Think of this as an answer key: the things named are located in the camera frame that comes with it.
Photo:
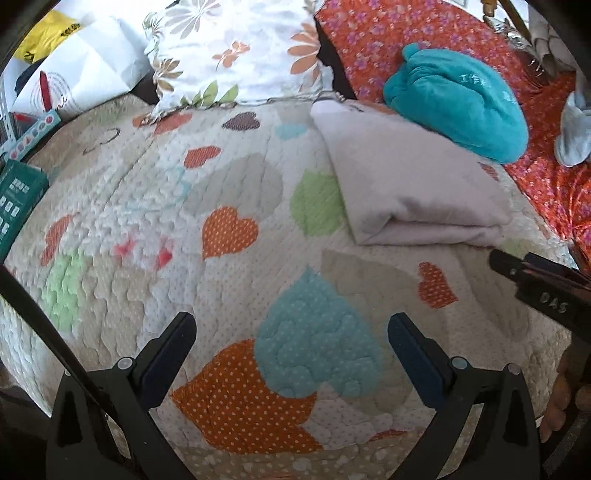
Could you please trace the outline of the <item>person's right hand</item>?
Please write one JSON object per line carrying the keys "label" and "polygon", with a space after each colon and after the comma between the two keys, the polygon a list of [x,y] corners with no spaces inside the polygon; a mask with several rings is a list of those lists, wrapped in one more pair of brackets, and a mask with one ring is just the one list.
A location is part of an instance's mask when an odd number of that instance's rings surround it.
{"label": "person's right hand", "polygon": [[539,427],[542,443],[565,424],[566,409],[574,404],[584,413],[590,412],[590,384],[582,382],[582,375],[590,355],[590,346],[574,337],[564,351],[557,367],[552,392]]}

